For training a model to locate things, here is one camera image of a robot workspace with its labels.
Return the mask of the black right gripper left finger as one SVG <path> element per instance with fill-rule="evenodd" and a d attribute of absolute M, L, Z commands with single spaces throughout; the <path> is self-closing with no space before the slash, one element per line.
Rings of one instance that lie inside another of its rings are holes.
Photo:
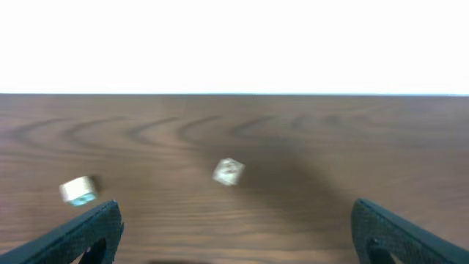
<path fill-rule="evenodd" d="M 6 264 L 112 264 L 123 233 L 122 216 L 114 200 L 77 216 L 45 235 L 1 255 Z"/>

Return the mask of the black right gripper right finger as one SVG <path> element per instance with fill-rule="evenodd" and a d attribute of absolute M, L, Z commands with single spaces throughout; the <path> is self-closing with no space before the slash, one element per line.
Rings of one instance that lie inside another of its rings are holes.
<path fill-rule="evenodd" d="M 352 242 L 361 264 L 468 263 L 460 248 L 367 200 L 357 199 L 351 213 Z"/>

